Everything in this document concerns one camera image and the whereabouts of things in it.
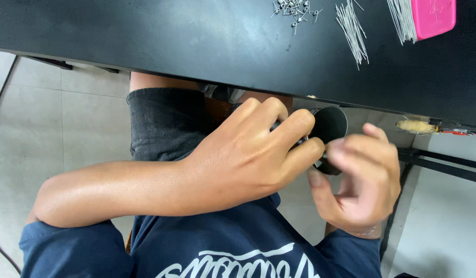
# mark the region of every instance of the finger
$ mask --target finger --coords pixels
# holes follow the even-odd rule
[[[277,120],[284,121],[288,117],[286,106],[277,98],[268,98],[253,111],[248,120],[260,129],[271,129]]]
[[[328,159],[334,167],[355,179],[370,181],[371,184],[388,180],[389,173],[382,165],[342,148],[329,148]]]
[[[284,173],[288,174],[288,181],[293,181],[299,174],[311,167],[324,153],[324,143],[317,137],[310,138],[286,155],[283,163]]]
[[[307,177],[312,197],[321,218],[327,222],[338,222],[342,211],[332,193],[330,182],[313,167],[307,172]]]
[[[384,142],[389,142],[386,133],[371,123],[365,123],[363,125],[363,131],[368,136],[372,136]]]
[[[315,118],[306,109],[300,109],[271,132],[271,140],[290,149],[300,138],[308,136],[314,128]]]
[[[242,103],[223,123],[242,123],[247,119],[257,107],[260,102],[255,98],[248,98]]]
[[[398,150],[393,144],[366,135],[350,135],[329,143],[329,148],[340,148],[361,154],[390,170],[399,169]]]

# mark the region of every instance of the forearm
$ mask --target forearm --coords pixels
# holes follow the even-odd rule
[[[29,221],[67,228],[125,215],[201,213],[203,208],[193,201],[198,196],[188,190],[196,182],[181,161],[100,163],[48,179]]]
[[[337,229],[338,229],[337,227],[335,227],[332,224],[327,222],[325,224],[325,235],[324,236],[327,237],[328,234],[330,234],[333,231],[336,231]],[[379,224],[375,225],[375,227],[367,228],[363,231],[357,231],[357,232],[345,231],[345,232],[349,233],[350,235],[352,235],[354,237],[366,238],[366,239],[377,239],[377,238],[382,236],[382,224],[379,223]]]

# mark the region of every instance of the pink container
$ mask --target pink container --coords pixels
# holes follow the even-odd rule
[[[456,0],[411,0],[411,9],[419,41],[452,30],[456,25]]]

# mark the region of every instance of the tile floor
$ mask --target tile floor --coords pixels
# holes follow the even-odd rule
[[[0,89],[13,58],[0,53]],[[44,180],[98,162],[131,159],[125,101],[128,72],[113,74],[72,64],[74,70],[68,71],[20,58],[0,102],[0,245],[20,266],[23,255],[18,241]],[[323,106],[295,100],[297,108],[319,105]],[[399,115],[357,108],[345,111],[351,133],[370,121],[387,127],[398,145],[410,145],[413,140],[396,132]],[[340,178],[331,177],[333,187]],[[325,221],[316,212],[306,176],[300,175],[280,195],[279,211],[310,243],[318,243]],[[133,217],[113,220],[125,238],[132,221]],[[1,255],[0,277],[18,277]]]

